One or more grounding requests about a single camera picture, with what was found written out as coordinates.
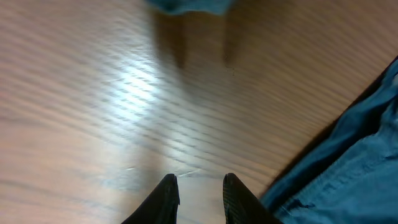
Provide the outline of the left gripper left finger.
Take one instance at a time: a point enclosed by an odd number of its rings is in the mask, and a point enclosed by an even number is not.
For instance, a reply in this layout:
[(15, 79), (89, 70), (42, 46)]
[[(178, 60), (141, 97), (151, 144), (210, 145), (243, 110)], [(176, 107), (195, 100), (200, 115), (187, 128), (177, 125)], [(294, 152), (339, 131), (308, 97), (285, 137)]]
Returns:
[(176, 224), (179, 205), (177, 177), (167, 174), (121, 224)]

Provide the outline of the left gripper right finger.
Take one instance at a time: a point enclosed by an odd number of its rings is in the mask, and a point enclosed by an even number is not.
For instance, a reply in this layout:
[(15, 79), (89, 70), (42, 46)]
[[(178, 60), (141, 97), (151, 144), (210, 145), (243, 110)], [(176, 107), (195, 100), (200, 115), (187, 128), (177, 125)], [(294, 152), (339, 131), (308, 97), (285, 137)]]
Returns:
[(282, 224), (234, 173), (223, 179), (223, 206), (226, 224)]

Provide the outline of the dark blue shorts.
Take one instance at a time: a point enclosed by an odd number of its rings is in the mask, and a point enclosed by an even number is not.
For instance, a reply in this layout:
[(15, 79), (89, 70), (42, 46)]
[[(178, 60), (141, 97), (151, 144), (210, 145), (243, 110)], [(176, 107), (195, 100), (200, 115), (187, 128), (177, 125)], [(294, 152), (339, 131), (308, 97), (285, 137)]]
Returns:
[(261, 203), (284, 223), (397, 222), (397, 64)]

